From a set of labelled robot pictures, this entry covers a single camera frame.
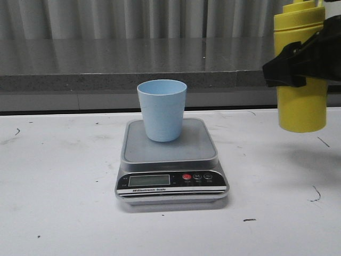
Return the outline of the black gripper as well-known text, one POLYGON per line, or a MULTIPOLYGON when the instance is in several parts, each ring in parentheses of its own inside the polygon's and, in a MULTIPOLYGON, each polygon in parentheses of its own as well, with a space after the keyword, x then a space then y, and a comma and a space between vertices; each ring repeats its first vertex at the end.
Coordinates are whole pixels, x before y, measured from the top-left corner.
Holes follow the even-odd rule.
POLYGON ((340 81, 340 15, 326 19, 304 43, 287 44, 262 69, 269 87, 302 87, 308 77, 340 81))

